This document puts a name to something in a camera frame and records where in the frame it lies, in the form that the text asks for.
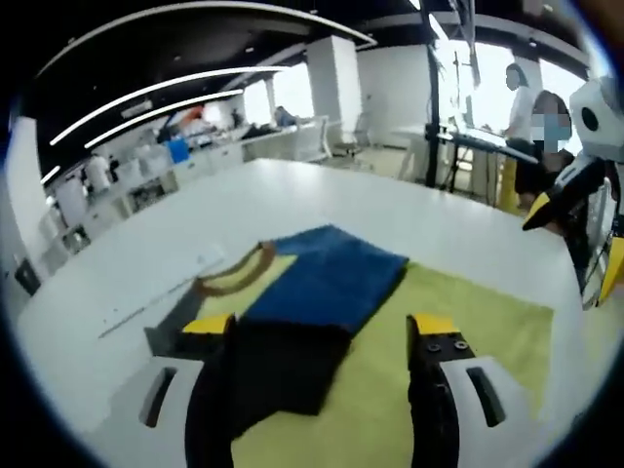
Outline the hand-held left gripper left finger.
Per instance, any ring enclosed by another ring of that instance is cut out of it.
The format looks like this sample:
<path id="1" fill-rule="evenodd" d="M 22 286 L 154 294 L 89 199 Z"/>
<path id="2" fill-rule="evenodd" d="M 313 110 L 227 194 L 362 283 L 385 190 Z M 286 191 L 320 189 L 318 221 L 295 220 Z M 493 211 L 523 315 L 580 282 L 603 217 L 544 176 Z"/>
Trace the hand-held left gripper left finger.
<path id="1" fill-rule="evenodd" d="M 112 397 L 97 429 L 108 467 L 232 467 L 229 410 L 237 321 L 204 360 L 152 357 Z"/>

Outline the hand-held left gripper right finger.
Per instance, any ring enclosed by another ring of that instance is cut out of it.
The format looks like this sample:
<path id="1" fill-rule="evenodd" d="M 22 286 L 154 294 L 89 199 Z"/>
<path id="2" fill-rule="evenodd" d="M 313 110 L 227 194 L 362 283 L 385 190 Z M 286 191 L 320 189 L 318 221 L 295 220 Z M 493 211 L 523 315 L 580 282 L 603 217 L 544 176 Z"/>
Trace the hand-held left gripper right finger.
<path id="1" fill-rule="evenodd" d="M 478 357 L 453 322 L 407 316 L 413 467 L 527 467 L 526 389 L 491 356 Z"/>

